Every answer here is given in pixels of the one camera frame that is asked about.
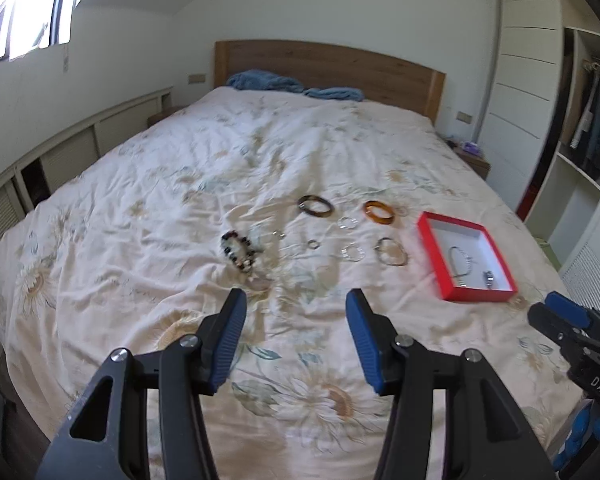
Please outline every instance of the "bed sheet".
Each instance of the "bed sheet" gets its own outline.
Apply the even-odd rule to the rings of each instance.
[[[299,213],[306,194],[336,213]],[[361,211],[371,199],[406,215],[374,224]],[[520,293],[507,303],[440,300],[414,227],[424,210],[483,224]],[[359,226],[340,229],[342,215]],[[267,290],[221,254],[230,229],[264,248],[256,268],[272,280]],[[408,266],[376,260],[384,236],[404,245]],[[311,238],[320,248],[307,248]],[[340,257],[351,242],[365,251],[358,263]],[[248,294],[244,331],[228,381],[202,401],[222,478],[373,477],[391,399],[363,378],[344,316],[353,287],[429,349],[480,349],[545,445],[581,396],[557,348],[526,322],[530,304],[564,292],[557,273],[428,119],[374,102],[229,88],[107,153],[4,235],[0,341],[13,384],[51,438],[111,350],[165,348],[218,311],[233,286]],[[155,396],[148,440],[159,478]],[[442,452],[436,404],[431,478]]]

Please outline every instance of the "silver screw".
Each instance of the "silver screw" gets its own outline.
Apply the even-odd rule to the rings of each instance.
[[[197,335],[189,334],[189,335],[183,336],[180,339],[180,346],[184,346],[184,348],[193,348],[197,344],[198,344],[198,336]]]
[[[405,348],[408,348],[413,345],[413,337],[406,334],[398,334],[395,337],[394,342],[397,346],[404,346]]]
[[[468,350],[464,351],[464,358],[470,363],[477,363],[482,359],[482,354],[475,348],[469,348]]]
[[[120,363],[126,359],[126,356],[128,356],[128,354],[129,352],[127,352],[125,348],[116,348],[111,353],[111,360],[115,363]]]

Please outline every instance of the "blue blanket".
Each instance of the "blue blanket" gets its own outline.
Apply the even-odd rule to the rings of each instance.
[[[226,82],[236,90],[279,90],[299,94],[304,86],[297,79],[256,68],[232,75]]]
[[[365,95],[359,88],[337,87],[333,88],[309,88],[302,92],[304,95],[316,99],[338,99],[340,101],[364,101]]]

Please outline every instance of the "wardrobe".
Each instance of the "wardrobe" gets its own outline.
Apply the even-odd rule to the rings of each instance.
[[[600,21],[585,0],[500,0],[478,144],[572,298],[600,309]]]

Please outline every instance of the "brown bangle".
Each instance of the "brown bangle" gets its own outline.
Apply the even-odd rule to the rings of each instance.
[[[389,216],[384,217],[384,216],[374,215],[373,212],[371,211],[372,207],[377,207],[378,209],[382,209],[383,211],[386,211],[387,213],[389,213]],[[378,200],[369,200],[369,202],[365,202],[365,205],[362,206],[362,209],[365,212],[365,215],[367,215],[370,219],[372,219],[377,224],[389,225],[389,224],[394,223],[394,220],[395,220],[394,210],[387,204],[378,202]]]
[[[311,209],[308,206],[308,202],[319,202],[325,206],[327,206],[329,208],[328,211],[316,211],[314,209]],[[308,215],[311,216],[318,216],[320,218],[325,218],[327,216],[330,216],[331,213],[333,213],[334,208],[333,205],[331,205],[331,202],[329,202],[328,200],[323,199],[321,196],[317,196],[317,195],[305,195],[303,197],[301,197],[298,200],[298,209],[300,211],[302,211],[303,213],[307,213]]]

